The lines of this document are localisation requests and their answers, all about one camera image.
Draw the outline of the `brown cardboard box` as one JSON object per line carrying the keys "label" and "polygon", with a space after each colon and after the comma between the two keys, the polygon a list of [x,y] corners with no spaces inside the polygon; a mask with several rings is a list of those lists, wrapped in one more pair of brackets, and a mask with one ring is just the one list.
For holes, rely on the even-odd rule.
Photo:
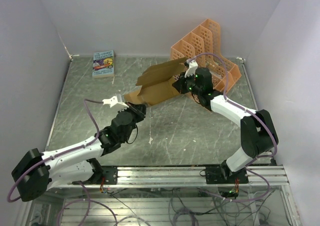
{"label": "brown cardboard box", "polygon": [[173,83],[176,81],[175,76],[185,71],[186,60],[186,57],[178,58],[147,68],[137,79],[136,85],[140,89],[125,94],[125,101],[154,106],[178,96],[180,93],[173,87]]}

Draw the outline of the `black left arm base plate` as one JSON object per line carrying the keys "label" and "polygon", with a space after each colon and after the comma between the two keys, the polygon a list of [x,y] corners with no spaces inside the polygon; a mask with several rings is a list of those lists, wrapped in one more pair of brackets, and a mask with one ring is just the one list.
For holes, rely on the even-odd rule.
{"label": "black left arm base plate", "polygon": [[116,166],[102,167],[102,185],[116,185],[118,182],[118,168]]}

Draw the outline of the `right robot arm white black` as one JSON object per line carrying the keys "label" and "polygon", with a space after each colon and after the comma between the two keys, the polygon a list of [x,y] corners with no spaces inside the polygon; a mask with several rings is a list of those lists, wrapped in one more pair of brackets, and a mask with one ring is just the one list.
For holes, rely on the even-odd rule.
{"label": "right robot arm white black", "polygon": [[270,113],[264,109],[246,108],[215,90],[209,69],[197,68],[193,75],[183,72],[172,86],[180,94],[196,96],[201,106],[239,126],[240,148],[220,165],[220,178],[224,183],[233,183],[238,178],[238,171],[278,146],[279,139]]}

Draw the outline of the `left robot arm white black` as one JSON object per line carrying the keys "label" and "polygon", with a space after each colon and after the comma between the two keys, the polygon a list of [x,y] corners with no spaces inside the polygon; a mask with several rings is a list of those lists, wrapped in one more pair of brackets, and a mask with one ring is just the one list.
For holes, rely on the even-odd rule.
{"label": "left robot arm white black", "polygon": [[29,150],[11,172],[14,185],[7,202],[32,201],[47,190],[73,182],[98,184],[104,170],[98,158],[111,154],[129,142],[137,124],[146,117],[146,104],[121,103],[111,124],[98,129],[94,136],[62,149],[40,152]]}

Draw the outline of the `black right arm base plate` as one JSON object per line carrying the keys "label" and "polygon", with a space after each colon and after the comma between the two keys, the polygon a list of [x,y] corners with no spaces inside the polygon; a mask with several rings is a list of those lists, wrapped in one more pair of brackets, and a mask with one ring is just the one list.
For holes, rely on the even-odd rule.
{"label": "black right arm base plate", "polygon": [[237,172],[229,172],[227,174],[218,164],[205,166],[199,172],[199,175],[205,178],[207,185],[216,184],[247,184],[249,182],[247,171],[243,168]]}

